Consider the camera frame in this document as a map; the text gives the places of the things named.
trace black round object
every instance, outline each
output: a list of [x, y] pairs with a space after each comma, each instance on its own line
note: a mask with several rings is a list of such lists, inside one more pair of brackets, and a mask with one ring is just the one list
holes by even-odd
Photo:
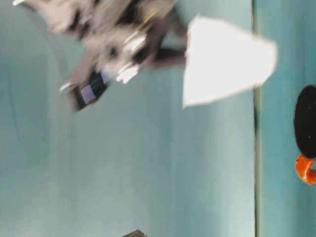
[[316, 158], [316, 86], [306, 86], [298, 96], [294, 112], [294, 134], [301, 153]]

